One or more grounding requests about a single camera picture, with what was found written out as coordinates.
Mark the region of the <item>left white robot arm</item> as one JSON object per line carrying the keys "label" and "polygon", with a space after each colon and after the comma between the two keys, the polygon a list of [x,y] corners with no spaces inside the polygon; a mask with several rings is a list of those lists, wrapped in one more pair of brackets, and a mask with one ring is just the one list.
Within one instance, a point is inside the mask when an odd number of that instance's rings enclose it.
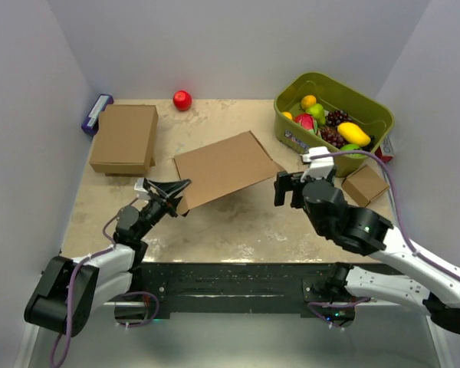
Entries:
{"label": "left white robot arm", "polygon": [[25,307],[25,322],[74,337],[103,303],[119,295],[127,301],[138,299],[143,282],[133,272],[148,248],[143,238],[163,217],[178,216],[182,192],[190,183],[137,180],[136,197],[144,207],[137,209],[130,202],[118,211],[105,249],[77,258],[53,257]]}

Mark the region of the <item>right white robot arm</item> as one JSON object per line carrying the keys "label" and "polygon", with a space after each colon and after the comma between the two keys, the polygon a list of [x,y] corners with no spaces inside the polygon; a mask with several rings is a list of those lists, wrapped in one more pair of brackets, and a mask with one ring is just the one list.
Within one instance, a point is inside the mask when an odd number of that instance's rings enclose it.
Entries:
{"label": "right white robot arm", "polygon": [[304,179],[280,172],[274,182],[274,203],[303,209],[315,232],[343,250],[390,266],[394,275],[337,263],[322,281],[307,285],[307,301],[336,307],[347,297],[375,298],[416,309],[439,327],[460,334],[460,267],[409,239],[390,220],[371,209],[349,205],[330,177]]}

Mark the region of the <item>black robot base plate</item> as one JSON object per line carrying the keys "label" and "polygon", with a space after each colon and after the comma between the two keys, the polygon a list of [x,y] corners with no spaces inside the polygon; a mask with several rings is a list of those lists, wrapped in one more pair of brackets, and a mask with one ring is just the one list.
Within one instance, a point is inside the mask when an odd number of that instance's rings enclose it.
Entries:
{"label": "black robot base plate", "polygon": [[175,313],[299,314],[308,304],[337,304],[344,310],[359,301],[345,289],[351,264],[324,263],[154,263],[135,273],[134,291],[151,297],[113,299],[118,322],[146,317],[168,319]]}

